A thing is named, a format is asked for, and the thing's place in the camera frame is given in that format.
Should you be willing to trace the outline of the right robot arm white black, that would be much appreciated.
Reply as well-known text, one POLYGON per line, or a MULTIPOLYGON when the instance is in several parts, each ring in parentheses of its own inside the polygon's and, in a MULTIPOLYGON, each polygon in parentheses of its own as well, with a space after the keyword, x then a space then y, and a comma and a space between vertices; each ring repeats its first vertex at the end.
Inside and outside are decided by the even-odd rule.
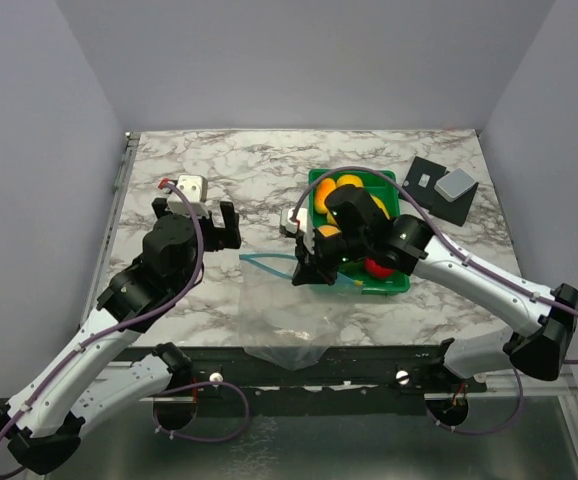
POLYGON ((365 259, 439 284, 504 322, 493 333, 447 340, 428 367, 430 383, 450 391, 476 374, 515 368, 537 380, 558 378, 576 328, 578 291, 555 289, 510 274, 458 246, 429 222, 409 214, 389 218, 368 192, 344 185, 326 204, 336 232, 314 228, 305 208, 285 210, 280 230, 296 241, 295 286, 335 283, 341 265, 365 259))

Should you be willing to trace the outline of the red apple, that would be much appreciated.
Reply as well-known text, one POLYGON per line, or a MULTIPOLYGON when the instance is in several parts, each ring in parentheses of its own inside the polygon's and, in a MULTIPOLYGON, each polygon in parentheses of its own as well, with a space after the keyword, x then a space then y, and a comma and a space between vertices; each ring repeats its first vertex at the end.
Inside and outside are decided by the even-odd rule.
POLYGON ((369 276, 378 280, 385 280, 395 273, 394 269, 381 266, 370 258, 365 259, 364 269, 369 276))

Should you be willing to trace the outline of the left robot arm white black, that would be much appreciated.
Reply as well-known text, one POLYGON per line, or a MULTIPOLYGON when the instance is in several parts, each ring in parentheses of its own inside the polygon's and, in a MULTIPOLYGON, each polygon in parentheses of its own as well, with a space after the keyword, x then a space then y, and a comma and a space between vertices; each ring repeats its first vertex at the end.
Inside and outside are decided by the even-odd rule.
POLYGON ((172 343, 157 345, 107 381, 96 380, 201 282, 206 253, 242 243, 229 201, 220 204, 223 226, 200 200, 158 197, 152 208, 156 221, 141 252, 97 298, 88 298, 72 339, 26 387, 0 398, 0 444, 7 444, 20 470, 49 474, 125 406, 199 388, 192 360, 172 343))

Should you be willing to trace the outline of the clear zip top bag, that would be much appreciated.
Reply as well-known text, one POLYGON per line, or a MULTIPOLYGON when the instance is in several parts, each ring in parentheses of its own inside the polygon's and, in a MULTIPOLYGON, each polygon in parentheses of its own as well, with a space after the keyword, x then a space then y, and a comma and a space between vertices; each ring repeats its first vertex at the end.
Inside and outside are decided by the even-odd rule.
POLYGON ((289 371, 317 364, 348 323, 361 284, 339 275, 333 285, 295 286, 297 261, 289 254, 245 253, 239 260, 238 338, 245 353, 289 371))

